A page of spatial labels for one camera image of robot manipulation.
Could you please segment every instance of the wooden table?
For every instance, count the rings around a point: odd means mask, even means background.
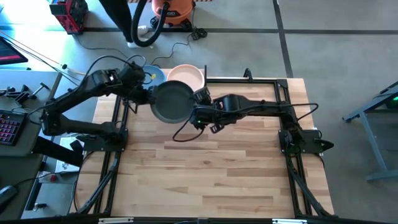
[[[292,103],[308,103],[303,79],[291,78],[288,84]],[[275,101],[273,87],[265,84],[209,84],[208,88],[212,98],[235,93]],[[95,123],[111,121],[115,99],[112,95],[98,99]],[[310,108],[295,110],[299,117]],[[300,124],[312,129],[312,117],[301,119]],[[294,217],[285,158],[279,152],[278,118],[245,117],[218,134],[206,129],[195,141],[173,142],[172,135],[181,125],[158,121],[146,105],[138,108],[138,114],[129,113],[128,147],[119,166],[112,216]],[[179,138],[197,133],[187,125]],[[82,167],[76,192],[79,207],[98,185],[103,156],[94,153]],[[321,160],[303,154],[303,164],[309,189],[333,213]],[[298,195],[305,211],[299,190]]]

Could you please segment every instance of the gray floor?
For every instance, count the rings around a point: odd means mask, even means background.
[[[88,1],[87,27],[115,27],[95,0]],[[398,1],[394,0],[279,0],[285,29],[396,30]],[[91,62],[110,50],[85,50],[63,32],[38,31],[44,19],[28,21],[12,15],[0,16],[0,26],[14,24],[6,31],[44,55],[85,72]],[[152,17],[149,5],[142,17]],[[50,21],[47,25],[56,26]],[[272,0],[215,0],[198,3],[195,25],[214,29],[276,29]],[[249,67],[256,77],[286,77],[278,34],[216,32],[189,47],[178,46],[172,58],[156,61],[163,68],[189,63],[203,68],[209,76],[240,77]],[[128,49],[120,32],[86,32],[79,36],[88,47],[112,47],[125,54],[141,54],[150,63],[155,57],[170,54],[175,42],[184,42],[187,34],[162,34],[154,48]],[[325,153],[326,175],[335,213],[345,218],[398,222],[398,179],[368,183],[365,176],[377,171],[370,144],[358,121],[346,124],[341,117],[376,93],[397,81],[398,39],[396,35],[303,35],[286,34],[290,62],[295,78],[304,78],[310,101],[320,104],[313,115],[318,129],[335,147]],[[35,70],[50,68],[30,60]],[[120,67],[104,60],[95,68]],[[57,94],[73,84],[63,79]],[[96,100],[89,100],[67,112],[73,119],[90,121]],[[398,168],[398,152],[383,152],[390,168]],[[70,185],[45,185],[38,202],[50,205],[46,210],[27,212],[24,218],[65,214],[69,207]]]

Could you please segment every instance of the vacuum cleaner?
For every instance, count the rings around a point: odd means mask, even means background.
[[[152,0],[152,10],[155,17],[150,20],[150,24],[155,28],[154,35],[146,41],[138,38],[137,29],[139,19],[141,18],[142,11],[147,3],[147,0],[139,0],[136,11],[132,18],[131,36],[140,47],[148,47],[155,42],[162,32],[164,24],[169,27],[181,25],[183,29],[192,30],[192,23],[190,16],[195,2],[192,0]]]

